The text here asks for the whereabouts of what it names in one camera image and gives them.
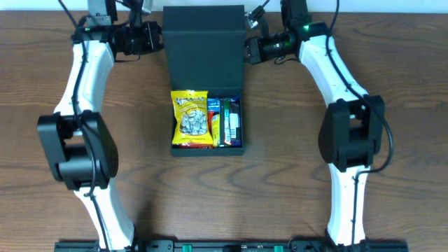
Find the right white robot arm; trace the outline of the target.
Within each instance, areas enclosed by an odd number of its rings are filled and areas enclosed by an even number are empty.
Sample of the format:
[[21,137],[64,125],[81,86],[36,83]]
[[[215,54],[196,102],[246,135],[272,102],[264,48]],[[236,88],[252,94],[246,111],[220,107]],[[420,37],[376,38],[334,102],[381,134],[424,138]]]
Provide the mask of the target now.
[[330,220],[326,235],[334,251],[368,251],[363,227],[365,183],[374,156],[381,148],[384,101],[371,96],[342,61],[332,35],[333,26],[315,22],[306,1],[281,1],[283,32],[271,34],[258,6],[245,15],[261,34],[246,40],[246,63],[270,60],[301,63],[314,79],[326,106],[318,133],[321,157],[332,180]]

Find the red Hacks candy bag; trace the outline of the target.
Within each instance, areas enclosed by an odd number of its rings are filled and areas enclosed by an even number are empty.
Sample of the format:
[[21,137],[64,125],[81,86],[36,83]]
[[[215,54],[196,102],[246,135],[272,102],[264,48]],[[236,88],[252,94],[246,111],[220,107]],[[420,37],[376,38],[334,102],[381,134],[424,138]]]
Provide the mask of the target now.
[[181,115],[179,126],[182,148],[213,148],[211,118],[213,114],[194,110]]

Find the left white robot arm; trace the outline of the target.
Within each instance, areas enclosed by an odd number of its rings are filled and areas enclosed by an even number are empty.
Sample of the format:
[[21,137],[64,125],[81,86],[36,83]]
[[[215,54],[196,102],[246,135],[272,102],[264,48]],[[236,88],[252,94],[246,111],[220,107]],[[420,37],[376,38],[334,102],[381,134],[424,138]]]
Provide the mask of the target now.
[[120,201],[115,177],[118,148],[102,118],[102,103],[117,54],[140,57],[163,49],[162,28],[144,22],[152,1],[122,1],[129,9],[118,22],[116,1],[89,1],[89,13],[72,19],[73,63],[64,94],[51,115],[37,122],[52,176],[84,204],[96,241],[59,241],[55,251],[166,251],[171,244],[146,241]]

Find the yellow sunflower seed bag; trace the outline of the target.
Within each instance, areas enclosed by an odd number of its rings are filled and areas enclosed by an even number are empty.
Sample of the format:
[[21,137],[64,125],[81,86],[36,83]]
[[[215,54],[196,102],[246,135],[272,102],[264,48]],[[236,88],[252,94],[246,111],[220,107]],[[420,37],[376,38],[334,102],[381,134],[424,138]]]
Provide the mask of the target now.
[[176,119],[171,142],[173,145],[211,145],[213,143],[208,126],[207,98],[207,91],[171,91]]

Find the yellow cylindrical can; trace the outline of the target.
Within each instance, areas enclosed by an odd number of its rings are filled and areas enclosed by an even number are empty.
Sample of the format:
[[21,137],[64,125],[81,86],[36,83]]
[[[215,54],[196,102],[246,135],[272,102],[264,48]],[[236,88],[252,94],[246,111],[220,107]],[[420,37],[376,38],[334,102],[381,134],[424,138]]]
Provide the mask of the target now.
[[221,128],[220,128],[221,118],[219,114],[214,115],[211,118],[211,134],[213,138],[213,146],[215,148],[219,147],[221,144]]

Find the black gift box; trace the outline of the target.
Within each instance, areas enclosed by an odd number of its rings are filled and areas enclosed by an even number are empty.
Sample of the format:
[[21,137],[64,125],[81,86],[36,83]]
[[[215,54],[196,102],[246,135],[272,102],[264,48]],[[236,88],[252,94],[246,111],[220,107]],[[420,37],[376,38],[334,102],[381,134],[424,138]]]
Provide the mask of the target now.
[[172,90],[242,98],[244,14],[243,5],[163,8],[162,36]]

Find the blue snack bar wrapper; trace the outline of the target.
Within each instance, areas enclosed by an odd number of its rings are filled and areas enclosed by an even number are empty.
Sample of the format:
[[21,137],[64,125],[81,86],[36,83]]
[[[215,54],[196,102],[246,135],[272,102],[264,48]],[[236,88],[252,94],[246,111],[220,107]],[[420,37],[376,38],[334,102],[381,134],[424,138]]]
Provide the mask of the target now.
[[208,112],[219,113],[221,109],[221,101],[219,98],[208,98],[207,99],[207,109]]

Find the dark blue candy stick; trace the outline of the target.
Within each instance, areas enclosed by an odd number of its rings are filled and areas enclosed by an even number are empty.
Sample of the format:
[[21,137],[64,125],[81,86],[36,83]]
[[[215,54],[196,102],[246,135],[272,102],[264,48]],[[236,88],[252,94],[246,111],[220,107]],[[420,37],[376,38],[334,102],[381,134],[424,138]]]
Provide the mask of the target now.
[[231,98],[230,100],[230,129],[232,139],[240,137],[242,140],[238,97]]

